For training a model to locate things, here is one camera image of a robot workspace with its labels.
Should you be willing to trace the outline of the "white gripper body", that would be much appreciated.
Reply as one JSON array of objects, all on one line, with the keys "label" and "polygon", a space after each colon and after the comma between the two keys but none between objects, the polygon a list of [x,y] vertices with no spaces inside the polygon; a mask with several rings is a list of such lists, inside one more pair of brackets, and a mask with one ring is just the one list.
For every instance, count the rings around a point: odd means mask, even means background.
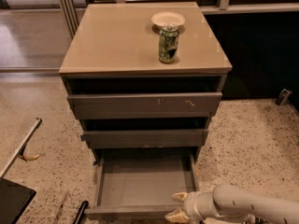
[{"label": "white gripper body", "polygon": [[197,199],[199,193],[197,191],[187,193],[183,200],[183,210],[190,222],[199,222],[201,215],[197,207]]}]

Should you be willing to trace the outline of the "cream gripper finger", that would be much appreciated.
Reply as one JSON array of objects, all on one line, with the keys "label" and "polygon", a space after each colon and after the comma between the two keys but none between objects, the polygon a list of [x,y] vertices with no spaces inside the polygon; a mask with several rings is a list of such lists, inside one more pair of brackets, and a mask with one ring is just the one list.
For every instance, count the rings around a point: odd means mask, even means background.
[{"label": "cream gripper finger", "polygon": [[178,193],[174,193],[172,195],[172,199],[174,201],[177,201],[177,202],[180,202],[180,203],[183,203],[185,201],[185,199],[187,198],[188,196],[188,193],[187,192],[178,192]]},{"label": "cream gripper finger", "polygon": [[164,218],[171,223],[188,223],[190,220],[186,213],[180,208],[166,214]]}]

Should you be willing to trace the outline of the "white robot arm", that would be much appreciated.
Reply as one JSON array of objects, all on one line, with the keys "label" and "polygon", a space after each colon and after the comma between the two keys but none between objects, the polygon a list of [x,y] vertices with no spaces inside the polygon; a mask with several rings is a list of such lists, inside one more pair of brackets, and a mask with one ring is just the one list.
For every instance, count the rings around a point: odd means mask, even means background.
[{"label": "white robot arm", "polygon": [[221,184],[211,192],[179,192],[172,199],[182,203],[164,216],[173,223],[199,224],[213,218],[253,224],[260,218],[272,224],[299,224],[299,202],[252,194],[232,185]]}]

